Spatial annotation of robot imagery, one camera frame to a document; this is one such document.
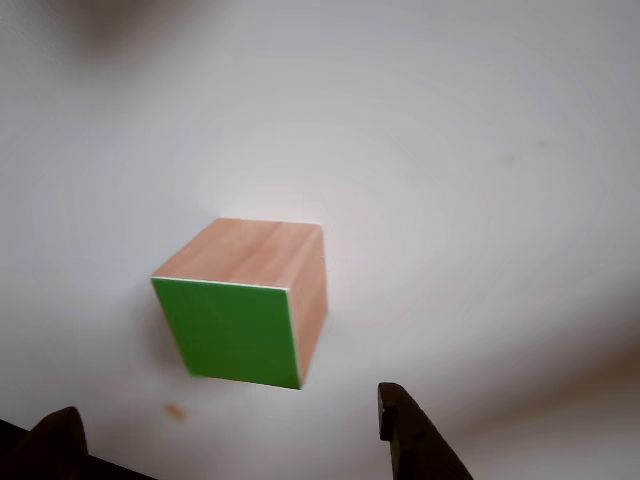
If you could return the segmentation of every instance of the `small stain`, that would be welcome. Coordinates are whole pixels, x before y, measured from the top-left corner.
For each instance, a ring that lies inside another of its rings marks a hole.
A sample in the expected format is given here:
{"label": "small stain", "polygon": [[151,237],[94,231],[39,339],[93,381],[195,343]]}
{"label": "small stain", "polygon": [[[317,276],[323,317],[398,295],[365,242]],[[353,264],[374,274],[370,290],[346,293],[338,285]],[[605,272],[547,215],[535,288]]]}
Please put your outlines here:
{"label": "small stain", "polygon": [[169,416],[172,417],[174,420],[178,420],[182,422],[187,418],[186,410],[184,409],[184,407],[182,407],[181,405],[178,405],[177,403],[167,403],[164,406],[164,409],[167,411]]}
{"label": "small stain", "polygon": [[558,143],[553,140],[538,140],[536,142],[536,147],[540,150],[553,150],[558,146]]}
{"label": "small stain", "polygon": [[500,163],[502,163],[505,167],[513,167],[519,160],[518,155],[515,153],[510,153],[500,158]]}

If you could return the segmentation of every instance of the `white surface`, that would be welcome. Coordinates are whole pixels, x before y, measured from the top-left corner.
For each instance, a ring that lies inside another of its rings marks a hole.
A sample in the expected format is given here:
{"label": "white surface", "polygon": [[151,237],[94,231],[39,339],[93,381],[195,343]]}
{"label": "white surface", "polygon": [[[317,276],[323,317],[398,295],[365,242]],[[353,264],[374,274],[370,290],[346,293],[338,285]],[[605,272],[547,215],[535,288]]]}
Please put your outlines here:
{"label": "white surface", "polygon": [[[159,479],[382,480],[396,381],[476,479],[637,476],[638,2],[164,0],[99,44],[63,5],[0,4],[0,417],[76,405]],[[301,392],[180,364],[149,276],[216,216],[324,227]]]}

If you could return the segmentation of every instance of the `white background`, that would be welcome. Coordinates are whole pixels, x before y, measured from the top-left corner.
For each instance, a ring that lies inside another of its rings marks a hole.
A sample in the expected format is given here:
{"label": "white background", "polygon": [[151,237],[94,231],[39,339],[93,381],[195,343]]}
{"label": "white background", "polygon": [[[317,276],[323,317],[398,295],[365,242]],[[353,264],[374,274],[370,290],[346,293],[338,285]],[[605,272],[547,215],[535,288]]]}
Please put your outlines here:
{"label": "white background", "polygon": [[[0,3],[1,418],[75,405],[159,479],[383,480],[394,381],[476,479],[637,478],[640,3],[77,4]],[[217,216],[325,229],[302,391],[181,365],[149,276]]]}

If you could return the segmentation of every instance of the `cube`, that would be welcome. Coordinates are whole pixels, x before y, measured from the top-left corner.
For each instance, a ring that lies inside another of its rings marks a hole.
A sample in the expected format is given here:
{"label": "cube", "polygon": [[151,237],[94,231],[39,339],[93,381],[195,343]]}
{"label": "cube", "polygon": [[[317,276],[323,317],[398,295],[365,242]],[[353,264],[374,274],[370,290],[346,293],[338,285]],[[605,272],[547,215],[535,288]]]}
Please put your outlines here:
{"label": "cube", "polygon": [[302,388],[327,314],[319,225],[219,218],[151,281],[193,375]]}

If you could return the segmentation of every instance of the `wooden cube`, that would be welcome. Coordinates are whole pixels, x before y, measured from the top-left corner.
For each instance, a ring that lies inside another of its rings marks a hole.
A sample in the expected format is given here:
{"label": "wooden cube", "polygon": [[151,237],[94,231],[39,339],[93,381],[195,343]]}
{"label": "wooden cube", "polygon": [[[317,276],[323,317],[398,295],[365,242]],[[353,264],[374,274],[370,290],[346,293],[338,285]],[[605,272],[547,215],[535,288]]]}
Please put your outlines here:
{"label": "wooden cube", "polygon": [[151,280],[193,375],[302,388],[327,314],[319,225],[219,218]]}

